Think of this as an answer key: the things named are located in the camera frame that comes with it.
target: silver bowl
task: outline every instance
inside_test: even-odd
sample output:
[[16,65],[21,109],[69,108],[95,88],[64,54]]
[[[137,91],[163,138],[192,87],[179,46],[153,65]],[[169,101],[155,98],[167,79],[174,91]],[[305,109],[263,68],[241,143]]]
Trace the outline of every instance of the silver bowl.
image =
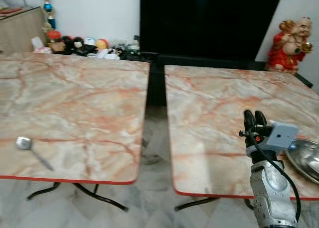
[[286,150],[294,167],[306,178],[319,184],[319,144],[299,139]]

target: black cable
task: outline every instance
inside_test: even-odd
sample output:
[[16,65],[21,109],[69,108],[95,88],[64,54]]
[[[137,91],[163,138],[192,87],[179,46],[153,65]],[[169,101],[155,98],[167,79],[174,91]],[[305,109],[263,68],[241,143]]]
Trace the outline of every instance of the black cable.
[[298,190],[294,184],[294,182],[291,180],[291,178],[283,171],[283,169],[280,168],[280,166],[278,166],[276,163],[274,163],[272,160],[270,160],[266,154],[263,152],[263,150],[260,148],[260,146],[258,145],[258,143],[256,142],[253,133],[251,132],[251,129],[248,130],[249,136],[250,138],[254,141],[254,145],[257,148],[257,150],[261,153],[261,155],[271,164],[273,165],[279,172],[281,175],[283,175],[287,181],[290,183],[291,187],[293,188],[293,191],[295,193],[296,196],[296,202],[297,202],[297,211],[296,211],[296,220],[297,222],[299,221],[299,217],[300,217],[300,213],[301,213],[301,202],[300,202],[300,197],[299,197],[299,193]]

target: wooden cabinet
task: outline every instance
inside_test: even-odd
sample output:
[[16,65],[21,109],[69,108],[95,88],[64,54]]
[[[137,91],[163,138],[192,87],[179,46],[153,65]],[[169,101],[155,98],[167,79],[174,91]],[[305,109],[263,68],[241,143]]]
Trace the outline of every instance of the wooden cabinet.
[[44,16],[40,7],[0,19],[0,54],[33,51],[31,39],[38,36],[43,44],[46,36],[42,30]]

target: tiled floor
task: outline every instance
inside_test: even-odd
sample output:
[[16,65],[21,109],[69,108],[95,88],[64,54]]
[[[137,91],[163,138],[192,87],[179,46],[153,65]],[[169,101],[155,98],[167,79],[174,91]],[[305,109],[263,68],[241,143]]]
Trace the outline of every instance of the tiled floor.
[[[256,228],[254,214],[241,199],[220,199],[175,212],[192,201],[171,185],[165,108],[148,108],[138,181],[131,186],[100,185],[98,194],[130,210],[97,201],[62,184],[57,190],[27,201],[51,183],[0,180],[0,228]],[[84,185],[93,190],[94,185]],[[303,202],[300,228],[319,227],[319,202]]]

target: marble table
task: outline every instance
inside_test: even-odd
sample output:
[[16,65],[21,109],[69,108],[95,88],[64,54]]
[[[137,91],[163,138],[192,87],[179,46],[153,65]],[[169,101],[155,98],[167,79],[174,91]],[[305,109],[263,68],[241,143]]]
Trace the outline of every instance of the marble table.
[[[138,175],[149,64],[17,53],[0,59],[0,178],[127,185]],[[27,136],[52,167],[15,139]]]
[[[166,66],[165,83],[173,186],[180,195],[253,198],[243,112],[294,123],[319,142],[319,96],[290,74]],[[319,200],[319,186],[280,157],[301,200]]]

